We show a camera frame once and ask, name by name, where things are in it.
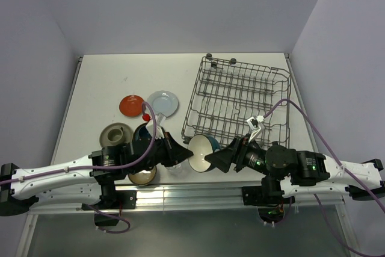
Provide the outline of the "clear faceted glass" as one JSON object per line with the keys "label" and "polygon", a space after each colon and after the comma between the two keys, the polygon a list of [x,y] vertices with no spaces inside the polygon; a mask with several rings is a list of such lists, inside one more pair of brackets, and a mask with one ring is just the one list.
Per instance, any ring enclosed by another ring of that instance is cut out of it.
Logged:
{"label": "clear faceted glass", "polygon": [[176,164],[170,167],[166,167],[167,171],[171,175],[177,175],[182,171],[182,166],[181,164]]}

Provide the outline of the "white and teal bowl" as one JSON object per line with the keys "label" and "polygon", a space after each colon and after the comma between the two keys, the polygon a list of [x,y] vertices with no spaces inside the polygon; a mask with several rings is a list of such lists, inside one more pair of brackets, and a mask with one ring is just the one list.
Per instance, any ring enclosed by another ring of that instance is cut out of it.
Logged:
{"label": "white and teal bowl", "polygon": [[221,146],[214,137],[199,134],[190,140],[188,149],[193,152],[193,156],[188,158],[190,167],[198,173],[204,173],[215,168],[205,160],[205,156],[220,150]]}

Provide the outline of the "brown glazed bowl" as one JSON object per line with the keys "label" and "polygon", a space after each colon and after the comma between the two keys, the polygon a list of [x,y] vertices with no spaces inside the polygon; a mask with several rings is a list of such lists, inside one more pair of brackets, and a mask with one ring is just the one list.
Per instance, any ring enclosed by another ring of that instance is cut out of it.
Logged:
{"label": "brown glazed bowl", "polygon": [[153,167],[150,170],[142,170],[136,174],[128,174],[129,180],[137,186],[145,186],[150,184],[156,177],[157,168]]}

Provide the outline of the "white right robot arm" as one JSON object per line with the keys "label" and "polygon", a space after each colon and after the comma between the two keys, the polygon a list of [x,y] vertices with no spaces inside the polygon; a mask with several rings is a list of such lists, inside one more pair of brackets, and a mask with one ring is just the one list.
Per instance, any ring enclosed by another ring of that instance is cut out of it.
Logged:
{"label": "white right robot arm", "polygon": [[250,168],[264,175],[261,184],[242,189],[243,202],[251,206],[294,203],[308,194],[347,194],[353,200],[384,197],[384,169],[379,159],[350,163],[336,161],[322,153],[288,149],[278,142],[261,148],[247,137],[236,137],[224,149],[206,155],[205,160],[224,173]]}

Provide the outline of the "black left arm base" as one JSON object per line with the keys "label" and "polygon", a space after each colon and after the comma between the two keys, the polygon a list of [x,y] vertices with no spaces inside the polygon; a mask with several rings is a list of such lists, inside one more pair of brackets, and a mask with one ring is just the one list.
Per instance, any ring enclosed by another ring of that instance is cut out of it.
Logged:
{"label": "black left arm base", "polygon": [[137,193],[135,190],[114,191],[102,196],[100,202],[93,205],[94,223],[98,228],[115,227],[122,221],[124,209],[135,209]]}

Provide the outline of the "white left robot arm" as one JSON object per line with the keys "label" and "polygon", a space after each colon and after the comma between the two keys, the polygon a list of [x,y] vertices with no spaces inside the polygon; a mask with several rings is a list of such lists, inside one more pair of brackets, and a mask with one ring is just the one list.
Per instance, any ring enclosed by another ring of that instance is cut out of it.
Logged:
{"label": "white left robot arm", "polygon": [[36,169],[1,166],[1,216],[28,212],[33,206],[81,203],[113,209],[119,203],[115,182],[158,164],[173,167],[193,153],[165,132],[157,140],[139,139],[107,146],[73,161]]}

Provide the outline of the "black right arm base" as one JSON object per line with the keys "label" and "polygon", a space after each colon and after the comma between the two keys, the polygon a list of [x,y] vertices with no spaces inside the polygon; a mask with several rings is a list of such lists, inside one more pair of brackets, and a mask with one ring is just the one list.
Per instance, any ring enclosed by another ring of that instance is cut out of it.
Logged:
{"label": "black right arm base", "polygon": [[265,196],[261,186],[244,186],[241,193],[244,206],[255,206],[262,224],[272,228],[287,217],[295,203],[295,197]]}

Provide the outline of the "dark teal saucer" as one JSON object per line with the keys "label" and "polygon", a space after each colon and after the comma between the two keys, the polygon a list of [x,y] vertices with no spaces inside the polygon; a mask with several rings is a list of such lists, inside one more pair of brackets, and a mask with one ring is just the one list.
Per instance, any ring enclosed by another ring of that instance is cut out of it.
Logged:
{"label": "dark teal saucer", "polygon": [[147,130],[147,123],[142,123],[139,125],[134,131],[134,138],[131,144],[135,145],[139,143],[139,145],[143,145],[145,149],[150,146],[150,142],[152,140],[152,129],[150,131]]}

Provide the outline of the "grey saucer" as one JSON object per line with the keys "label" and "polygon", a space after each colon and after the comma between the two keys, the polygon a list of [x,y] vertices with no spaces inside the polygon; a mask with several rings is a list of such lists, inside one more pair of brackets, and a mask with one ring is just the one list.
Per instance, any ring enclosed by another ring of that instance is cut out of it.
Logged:
{"label": "grey saucer", "polygon": [[134,132],[133,130],[131,129],[130,126],[128,126],[127,124],[125,123],[112,123],[108,126],[106,126],[102,132],[100,133],[100,136],[99,136],[99,144],[101,147],[107,147],[107,146],[116,146],[116,145],[112,145],[108,139],[107,139],[107,133],[108,131],[111,129],[111,128],[123,128],[124,130],[124,134],[125,134],[125,142],[124,143],[130,143],[133,138],[134,138]]}

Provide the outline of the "light blue scalloped plate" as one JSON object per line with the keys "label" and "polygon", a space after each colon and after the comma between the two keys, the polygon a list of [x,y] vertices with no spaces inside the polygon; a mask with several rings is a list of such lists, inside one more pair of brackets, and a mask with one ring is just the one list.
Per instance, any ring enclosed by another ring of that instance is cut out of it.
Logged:
{"label": "light blue scalloped plate", "polygon": [[179,108],[177,96],[165,90],[152,93],[147,98],[147,103],[151,106],[156,115],[162,114],[165,117],[171,117]]}

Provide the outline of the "orange saucer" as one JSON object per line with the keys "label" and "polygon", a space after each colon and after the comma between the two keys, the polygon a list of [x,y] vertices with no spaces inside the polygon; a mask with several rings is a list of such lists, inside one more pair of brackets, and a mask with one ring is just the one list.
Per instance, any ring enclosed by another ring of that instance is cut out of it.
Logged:
{"label": "orange saucer", "polygon": [[126,117],[137,117],[142,113],[143,102],[144,99],[141,96],[131,94],[120,101],[119,110]]}

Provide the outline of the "aluminium mounting rail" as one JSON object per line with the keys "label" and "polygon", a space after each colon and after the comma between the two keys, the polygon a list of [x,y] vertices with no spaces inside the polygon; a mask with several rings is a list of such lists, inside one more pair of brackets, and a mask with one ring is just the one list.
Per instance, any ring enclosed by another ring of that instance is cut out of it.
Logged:
{"label": "aluminium mounting rail", "polygon": [[117,191],[136,190],[136,212],[243,208],[241,188],[260,182],[222,182],[135,187],[118,185]]}

